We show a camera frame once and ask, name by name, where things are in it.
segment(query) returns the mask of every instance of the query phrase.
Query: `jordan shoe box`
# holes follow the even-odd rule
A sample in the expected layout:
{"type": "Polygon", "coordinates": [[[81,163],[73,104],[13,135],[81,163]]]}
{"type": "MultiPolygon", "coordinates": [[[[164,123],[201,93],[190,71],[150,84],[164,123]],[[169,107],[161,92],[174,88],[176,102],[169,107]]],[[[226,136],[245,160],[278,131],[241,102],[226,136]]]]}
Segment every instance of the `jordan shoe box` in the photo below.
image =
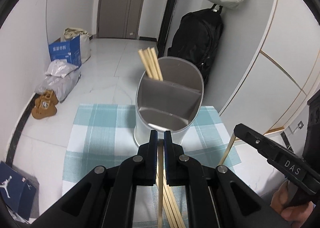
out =
{"type": "Polygon", "coordinates": [[[28,220],[36,188],[4,162],[0,162],[0,191],[7,206],[28,220]]]}

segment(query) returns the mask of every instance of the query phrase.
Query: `blue cardboard box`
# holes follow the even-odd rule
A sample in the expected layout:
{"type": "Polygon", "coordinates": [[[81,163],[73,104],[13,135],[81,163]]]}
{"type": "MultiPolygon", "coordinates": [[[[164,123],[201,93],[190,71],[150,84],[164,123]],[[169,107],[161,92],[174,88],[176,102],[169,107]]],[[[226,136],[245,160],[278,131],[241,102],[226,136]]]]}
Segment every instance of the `blue cardboard box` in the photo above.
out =
{"type": "Polygon", "coordinates": [[[0,191],[7,206],[28,220],[36,188],[4,162],[0,162],[0,191]]]}
{"type": "Polygon", "coordinates": [[[65,59],[68,63],[81,67],[80,35],[70,41],[50,44],[49,54],[51,61],[65,59]]]}

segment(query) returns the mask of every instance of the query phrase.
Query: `bundle of chopsticks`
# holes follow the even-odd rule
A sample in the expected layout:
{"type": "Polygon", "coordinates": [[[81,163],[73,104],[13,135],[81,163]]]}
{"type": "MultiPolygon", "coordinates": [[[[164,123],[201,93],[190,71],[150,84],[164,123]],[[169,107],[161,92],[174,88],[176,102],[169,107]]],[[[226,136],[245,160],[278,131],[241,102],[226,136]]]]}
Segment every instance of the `bundle of chopsticks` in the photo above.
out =
{"type": "Polygon", "coordinates": [[[156,54],[155,48],[138,50],[138,53],[144,67],[146,68],[148,77],[154,80],[163,81],[162,73],[158,62],[158,56],[156,54]]]}
{"type": "Polygon", "coordinates": [[[158,228],[162,228],[162,207],[168,219],[170,228],[186,228],[177,202],[174,198],[171,187],[167,185],[165,173],[163,171],[164,158],[163,140],[158,142],[158,163],[156,184],[158,186],[159,205],[158,205],[158,228]]]}
{"type": "MultiPolygon", "coordinates": [[[[160,70],[158,57],[155,48],[148,48],[145,50],[138,50],[139,56],[146,69],[148,77],[154,80],[163,81],[160,70]]],[[[181,213],[179,211],[177,202],[174,198],[171,187],[167,185],[166,176],[163,171],[164,147],[163,141],[158,142],[158,163],[156,184],[158,186],[158,228],[162,228],[162,209],[166,213],[170,228],[186,228],[181,213]]]]}

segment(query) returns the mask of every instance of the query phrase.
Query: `jordan logo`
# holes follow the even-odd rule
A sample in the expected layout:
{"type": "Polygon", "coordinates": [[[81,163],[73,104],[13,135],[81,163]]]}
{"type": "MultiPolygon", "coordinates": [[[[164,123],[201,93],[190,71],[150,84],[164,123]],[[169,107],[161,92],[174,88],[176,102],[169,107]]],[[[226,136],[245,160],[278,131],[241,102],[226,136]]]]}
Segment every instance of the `jordan logo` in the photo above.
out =
{"type": "Polygon", "coordinates": [[[1,183],[0,188],[4,188],[5,191],[7,192],[7,197],[10,198],[9,193],[8,193],[8,183],[10,182],[10,180],[12,179],[12,177],[10,176],[9,179],[6,179],[4,182],[1,183]]]}

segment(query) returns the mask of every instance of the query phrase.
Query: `gray plastic package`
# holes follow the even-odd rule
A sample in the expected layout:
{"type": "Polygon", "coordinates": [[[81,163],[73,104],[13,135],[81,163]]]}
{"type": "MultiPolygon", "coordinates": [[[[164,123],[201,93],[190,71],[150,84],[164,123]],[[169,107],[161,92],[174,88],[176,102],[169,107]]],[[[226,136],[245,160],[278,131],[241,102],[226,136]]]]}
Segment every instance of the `gray plastic package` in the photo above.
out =
{"type": "Polygon", "coordinates": [[[53,90],[59,102],[65,100],[67,95],[76,86],[80,78],[80,70],[75,70],[66,75],[64,78],[57,76],[46,76],[44,81],[36,87],[35,92],[43,94],[47,89],[53,90]]]}
{"type": "Polygon", "coordinates": [[[70,72],[76,70],[78,66],[66,62],[65,59],[56,59],[52,61],[48,67],[47,76],[58,76],[64,78],[70,72]]]}

